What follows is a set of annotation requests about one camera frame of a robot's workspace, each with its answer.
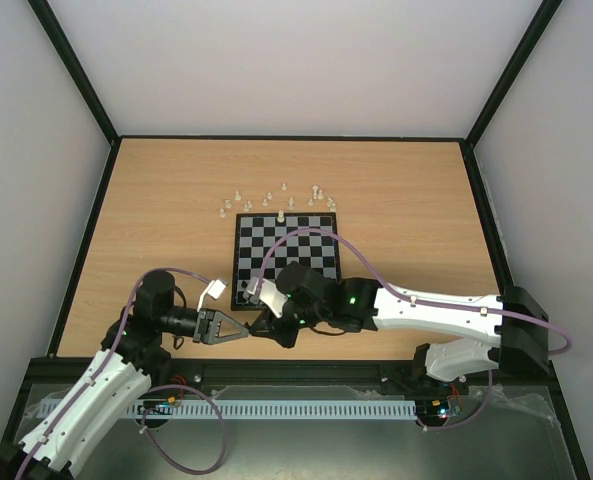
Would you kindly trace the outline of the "white chess piece cluster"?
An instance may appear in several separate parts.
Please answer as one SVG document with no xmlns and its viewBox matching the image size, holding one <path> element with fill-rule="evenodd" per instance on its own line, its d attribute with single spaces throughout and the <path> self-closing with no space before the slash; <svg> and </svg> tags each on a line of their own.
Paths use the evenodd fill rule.
<svg viewBox="0 0 593 480">
<path fill-rule="evenodd" d="M 315 200 L 322 200 L 324 198 L 324 193 L 318 185 L 312 186 L 312 198 Z"/>
</svg>

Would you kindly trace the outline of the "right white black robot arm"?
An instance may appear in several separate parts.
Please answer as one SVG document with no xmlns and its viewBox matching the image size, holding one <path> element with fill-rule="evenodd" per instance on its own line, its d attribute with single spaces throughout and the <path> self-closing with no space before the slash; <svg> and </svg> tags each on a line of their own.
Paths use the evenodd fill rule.
<svg viewBox="0 0 593 480">
<path fill-rule="evenodd" d="M 335 281 L 296 262 L 276 280 L 253 277 L 243 287 L 244 299 L 262 307 L 251 335 L 284 348 L 294 347 L 301 330 L 321 323 L 343 333 L 416 329 L 454 336 L 417 347 L 412 379 L 426 392 L 485 370 L 526 378 L 549 373 L 547 314 L 520 287 L 501 296 L 440 295 L 373 279 Z"/>
</svg>

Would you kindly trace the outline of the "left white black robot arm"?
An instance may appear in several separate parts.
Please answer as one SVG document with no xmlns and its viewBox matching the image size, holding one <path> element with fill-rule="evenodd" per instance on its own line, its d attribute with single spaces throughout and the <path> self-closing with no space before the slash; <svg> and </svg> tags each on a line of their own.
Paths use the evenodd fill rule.
<svg viewBox="0 0 593 480">
<path fill-rule="evenodd" d="M 0 479 L 76 478 L 137 399 L 168 389 L 163 334 L 205 345 L 247 337 L 244 325 L 219 310 L 177 304 L 184 296 L 177 272 L 156 268 L 136 281 L 120 319 L 66 396 L 19 442 L 0 444 Z"/>
</svg>

